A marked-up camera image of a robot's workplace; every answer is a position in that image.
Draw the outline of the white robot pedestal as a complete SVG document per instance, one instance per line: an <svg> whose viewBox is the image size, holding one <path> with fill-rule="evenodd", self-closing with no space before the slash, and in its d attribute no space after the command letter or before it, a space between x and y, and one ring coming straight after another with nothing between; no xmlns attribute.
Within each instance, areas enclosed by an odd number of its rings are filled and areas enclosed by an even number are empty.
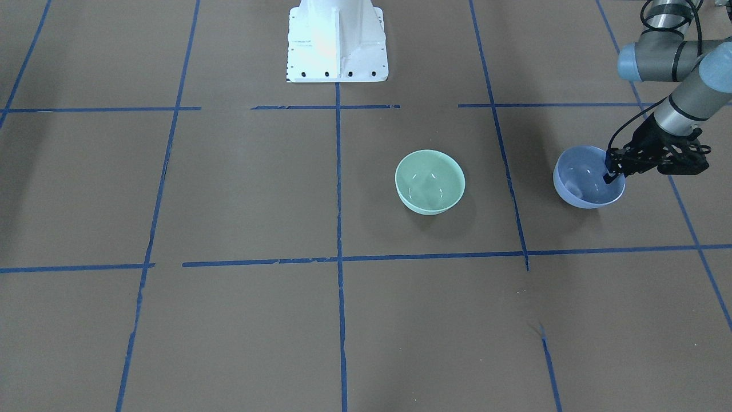
<svg viewBox="0 0 732 412"><path fill-rule="evenodd" d="M288 13L286 81L384 82L384 13L371 1L301 1Z"/></svg>

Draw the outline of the green bowl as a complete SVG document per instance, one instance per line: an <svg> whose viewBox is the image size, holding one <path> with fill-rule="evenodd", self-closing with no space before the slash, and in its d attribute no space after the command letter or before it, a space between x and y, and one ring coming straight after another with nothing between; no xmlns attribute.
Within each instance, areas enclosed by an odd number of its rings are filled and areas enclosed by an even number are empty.
<svg viewBox="0 0 732 412"><path fill-rule="evenodd" d="M460 165L444 152L411 152L396 166L395 189L403 206L413 213L434 216L462 199L466 177Z"/></svg>

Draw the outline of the blue bowl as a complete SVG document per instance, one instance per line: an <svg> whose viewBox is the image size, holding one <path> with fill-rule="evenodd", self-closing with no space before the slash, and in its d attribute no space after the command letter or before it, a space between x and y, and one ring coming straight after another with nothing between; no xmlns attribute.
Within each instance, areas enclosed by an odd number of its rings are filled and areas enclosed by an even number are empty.
<svg viewBox="0 0 732 412"><path fill-rule="evenodd" d="M589 145L573 146L557 159L552 182L565 203L581 209L597 209L614 203L625 192L624 176L607 183L606 174L606 151Z"/></svg>

